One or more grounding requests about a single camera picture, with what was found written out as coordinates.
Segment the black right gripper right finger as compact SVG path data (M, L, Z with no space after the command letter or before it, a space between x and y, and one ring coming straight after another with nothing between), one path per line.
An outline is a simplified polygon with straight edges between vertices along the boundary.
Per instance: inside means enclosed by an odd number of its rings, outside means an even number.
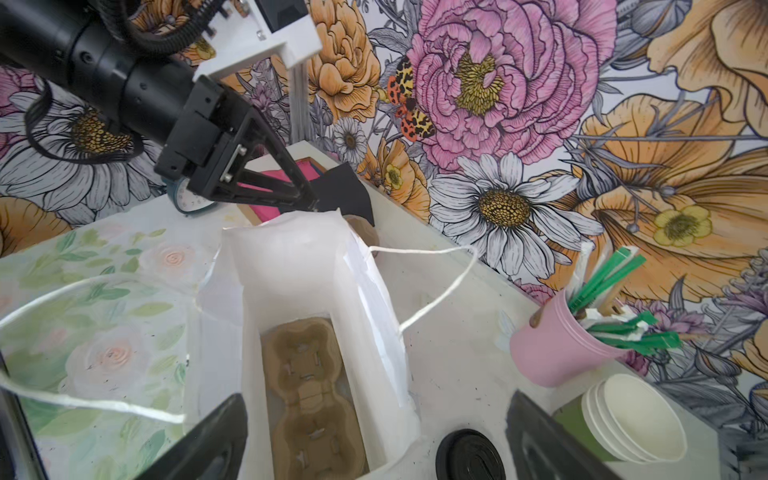
M521 390L511 397L505 435L518 479L620 479Z

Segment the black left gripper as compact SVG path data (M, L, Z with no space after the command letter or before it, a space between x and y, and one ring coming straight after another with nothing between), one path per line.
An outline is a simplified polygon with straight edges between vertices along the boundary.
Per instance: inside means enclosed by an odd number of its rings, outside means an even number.
M244 170L270 155L288 180ZM265 116L239 93L206 76L194 83L158 157L155 171L187 179L208 200L313 210L318 197Z

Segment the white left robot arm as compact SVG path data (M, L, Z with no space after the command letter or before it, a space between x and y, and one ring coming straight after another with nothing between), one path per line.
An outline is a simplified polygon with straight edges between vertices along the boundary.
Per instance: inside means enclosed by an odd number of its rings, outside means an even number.
M125 163L146 140L161 145L155 167L173 193L206 204L311 211L317 196L266 116L225 85L235 71L276 55L288 67L321 48L302 1L204 1L163 34L137 27L137 1L5 1L1 58L41 76L24 115L32 135L58 85L83 99L121 153L91 153L88 165Z

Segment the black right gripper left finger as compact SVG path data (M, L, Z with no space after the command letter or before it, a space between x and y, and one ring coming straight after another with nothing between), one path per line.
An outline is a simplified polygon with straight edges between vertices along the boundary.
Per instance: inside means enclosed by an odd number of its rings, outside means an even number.
M247 420L243 396L233 393L136 479L237 479Z

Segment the brown pulp cup carrier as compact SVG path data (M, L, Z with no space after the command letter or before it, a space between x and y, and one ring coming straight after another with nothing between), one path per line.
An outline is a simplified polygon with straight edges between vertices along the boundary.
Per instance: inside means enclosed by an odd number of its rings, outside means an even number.
M276 479L357 479L367 467L352 403L337 391L344 364L328 319L282 324L262 337L265 382L283 402L271 428Z

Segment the white patterned paper gift bag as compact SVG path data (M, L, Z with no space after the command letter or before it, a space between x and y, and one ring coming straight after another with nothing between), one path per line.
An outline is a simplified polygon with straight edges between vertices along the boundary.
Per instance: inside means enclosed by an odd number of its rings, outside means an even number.
M52 479L157 479L229 396L238 479L392 479L421 435L405 324L336 212L147 203L1 262L1 378Z

